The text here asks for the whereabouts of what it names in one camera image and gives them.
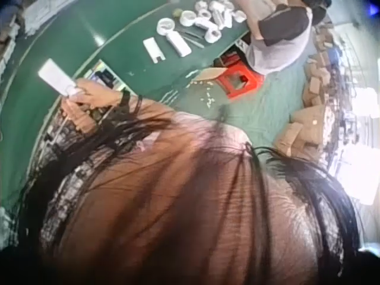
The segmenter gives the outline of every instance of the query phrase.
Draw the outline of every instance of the fingers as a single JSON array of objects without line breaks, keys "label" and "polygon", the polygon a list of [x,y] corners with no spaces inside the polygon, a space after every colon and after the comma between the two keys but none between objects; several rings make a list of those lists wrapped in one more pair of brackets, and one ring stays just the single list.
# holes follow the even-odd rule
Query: fingers
[{"label": "fingers", "polygon": [[93,99],[93,96],[85,94],[85,92],[79,92],[69,97],[69,100],[72,102],[88,104],[88,105],[91,104],[92,99]]},{"label": "fingers", "polygon": [[62,99],[61,108],[67,114],[67,118],[70,120],[75,120],[82,117],[83,115],[86,115],[86,113],[83,112],[76,103],[71,102],[68,99]]},{"label": "fingers", "polygon": [[88,88],[90,88],[91,86],[94,86],[94,84],[96,84],[96,83],[92,80],[88,80],[85,78],[77,79],[77,87],[79,87],[85,91],[88,91]]}]

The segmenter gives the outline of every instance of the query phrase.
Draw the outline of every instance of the gray shirt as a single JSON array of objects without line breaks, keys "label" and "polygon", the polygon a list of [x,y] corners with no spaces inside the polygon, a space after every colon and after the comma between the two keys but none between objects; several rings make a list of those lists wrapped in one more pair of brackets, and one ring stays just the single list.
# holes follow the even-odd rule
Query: gray shirt
[{"label": "gray shirt", "polygon": [[310,8],[278,5],[272,14],[258,22],[264,39],[251,37],[246,57],[252,69],[267,75],[291,65],[308,44],[311,24]]}]

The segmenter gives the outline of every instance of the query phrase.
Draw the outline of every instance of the green workbench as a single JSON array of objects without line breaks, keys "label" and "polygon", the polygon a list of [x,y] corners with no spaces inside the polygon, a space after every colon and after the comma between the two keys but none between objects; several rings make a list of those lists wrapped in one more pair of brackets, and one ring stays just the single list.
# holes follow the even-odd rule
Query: green workbench
[{"label": "green workbench", "polygon": [[[52,58],[73,78],[83,75],[98,59],[104,60],[136,93],[160,100],[181,91],[246,31],[245,24],[223,30],[223,37],[205,49],[191,45],[192,54],[180,58],[164,37],[157,35],[160,18],[175,8],[192,9],[195,0],[168,4],[167,0],[80,0],[43,27],[20,58],[10,79],[2,83],[0,117],[1,201],[9,205],[24,183],[34,143],[48,120],[57,94],[37,75]],[[153,64],[143,40],[154,36],[166,60]]]}]

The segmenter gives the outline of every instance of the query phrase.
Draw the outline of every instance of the black hair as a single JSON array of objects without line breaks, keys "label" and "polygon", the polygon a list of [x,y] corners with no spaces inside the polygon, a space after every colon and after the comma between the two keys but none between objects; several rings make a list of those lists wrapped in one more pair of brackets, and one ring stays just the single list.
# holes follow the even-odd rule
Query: black hair
[{"label": "black hair", "polygon": [[[225,118],[226,113],[224,112],[221,114],[219,122],[210,130],[215,133],[210,138],[210,147],[207,150],[201,150],[194,156],[194,159],[198,160],[196,168],[189,180],[183,184],[179,198],[170,206],[170,211],[174,211],[175,215],[165,228],[164,235],[154,250],[144,260],[140,269],[133,272],[132,275],[127,271],[117,272],[118,274],[125,274],[122,276],[123,284],[204,284],[209,262],[208,256],[214,249],[219,237],[218,232],[223,226],[231,195],[236,195],[236,193],[242,197],[243,195],[250,197],[252,220],[260,219],[261,221],[258,223],[260,224],[259,229],[257,225],[252,225],[251,230],[253,232],[258,230],[261,235],[259,240],[252,241],[244,284],[267,283],[271,265],[271,227],[268,220],[267,189],[262,174],[263,167],[276,177],[285,179],[308,206],[308,213],[312,224],[315,226],[318,281],[320,284],[346,284],[340,283],[340,281],[353,280],[351,279],[352,275],[357,278],[361,276],[357,269],[366,270],[367,274],[377,274],[377,271],[363,268],[361,263],[358,263],[358,260],[362,260],[363,255],[358,251],[359,232],[355,210],[341,185],[317,165],[304,160],[284,157],[271,148],[253,148],[247,145],[246,150],[241,154],[221,155],[221,152],[218,151],[218,138],[223,132],[220,122],[223,122]],[[60,244],[67,223],[64,223],[58,231],[51,247],[43,249],[40,244],[40,232],[46,213],[49,212],[49,208],[54,209],[49,203],[53,200],[63,179],[92,154],[107,149],[110,151],[110,155],[95,171],[94,175],[96,176],[97,173],[117,161],[122,153],[128,153],[136,141],[143,139],[153,131],[168,128],[170,128],[170,122],[167,120],[158,118],[137,120],[123,112],[116,112],[96,133],[72,144],[59,157],[43,167],[39,173],[35,173],[21,191],[20,202],[14,213],[16,221],[14,234],[9,239],[8,246],[0,252],[0,268],[2,270],[3,268],[7,269],[6,272],[2,273],[2,281],[66,284],[65,282],[69,277],[65,276],[65,272],[55,266],[52,260],[54,260],[56,249]],[[250,154],[248,158],[245,156],[246,152]],[[121,245],[116,242],[118,236],[128,227],[137,210],[149,202],[150,188],[155,183],[154,178],[160,176],[173,159],[175,157],[168,157],[162,162],[157,172],[152,175],[151,180],[148,179],[145,189],[141,189],[133,203],[128,205],[120,219],[115,221],[113,235],[99,250],[99,254],[94,260],[94,266],[82,280],[82,284],[112,284],[113,280],[110,276],[115,272],[115,268],[112,266],[112,258],[117,257],[116,262],[127,258],[123,252],[118,253],[118,246]],[[213,209],[213,205],[209,203],[210,200],[205,198],[210,191],[213,191],[211,185],[218,178],[218,173],[226,167],[226,162],[231,160],[238,163],[224,203],[225,208],[222,210],[224,214],[220,220],[211,223],[213,230],[210,230],[212,233],[210,239],[214,242],[210,243],[209,248],[203,248],[203,262],[197,266],[197,270],[187,271],[186,256],[182,254],[189,250],[189,238],[197,235],[198,219],[207,217],[213,221],[213,215],[205,212],[205,209],[207,211],[210,211],[210,208]],[[251,187],[256,185],[259,189],[257,197],[253,195],[253,191],[239,193],[240,185],[237,182],[237,177],[245,172],[252,174],[250,175]],[[85,195],[87,191],[89,189],[82,189],[79,196]],[[197,206],[199,212],[194,211],[194,207]],[[329,209],[334,218],[334,223],[337,225],[337,236],[334,239],[329,238],[328,222],[324,219],[326,209]],[[365,261],[374,264],[374,262],[378,262],[378,259],[371,256]],[[172,269],[170,274],[168,274],[168,267]],[[227,270],[225,272],[226,284],[229,274],[229,270]]]},{"label": "black hair", "polygon": [[332,0],[325,0],[325,1],[324,1],[324,6],[325,6],[326,8],[329,8],[332,4],[333,4],[333,1],[332,1]]},{"label": "black hair", "polygon": [[312,12],[313,12],[313,19],[312,19],[313,26],[316,26],[320,22],[322,22],[323,19],[326,17],[326,13],[327,13],[326,8],[321,7],[321,6],[313,8]]},{"label": "black hair", "polygon": [[314,9],[323,5],[325,3],[325,0],[302,0],[302,2],[309,8]]}]

